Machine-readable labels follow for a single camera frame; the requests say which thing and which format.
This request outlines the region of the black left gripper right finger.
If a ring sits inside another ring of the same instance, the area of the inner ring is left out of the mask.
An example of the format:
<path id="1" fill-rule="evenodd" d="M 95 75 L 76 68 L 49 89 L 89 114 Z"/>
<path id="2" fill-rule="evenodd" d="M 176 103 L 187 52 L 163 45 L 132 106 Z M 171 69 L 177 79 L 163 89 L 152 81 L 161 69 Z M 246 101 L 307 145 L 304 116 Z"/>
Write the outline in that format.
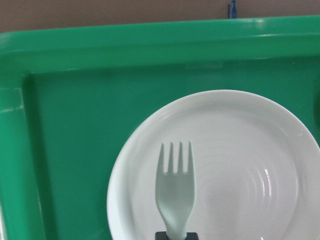
<path id="1" fill-rule="evenodd" d="M 187 233 L 185 240 L 198 240 L 197 233 Z"/>

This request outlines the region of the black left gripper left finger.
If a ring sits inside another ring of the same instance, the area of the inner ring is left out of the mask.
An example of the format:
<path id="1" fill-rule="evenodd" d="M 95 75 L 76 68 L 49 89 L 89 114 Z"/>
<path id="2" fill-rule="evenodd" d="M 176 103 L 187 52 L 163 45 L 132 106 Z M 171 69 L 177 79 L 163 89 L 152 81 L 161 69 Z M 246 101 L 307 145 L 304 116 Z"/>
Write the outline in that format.
<path id="1" fill-rule="evenodd" d="M 156 233 L 155 240 L 168 240 L 168 236 L 166 233 Z"/>

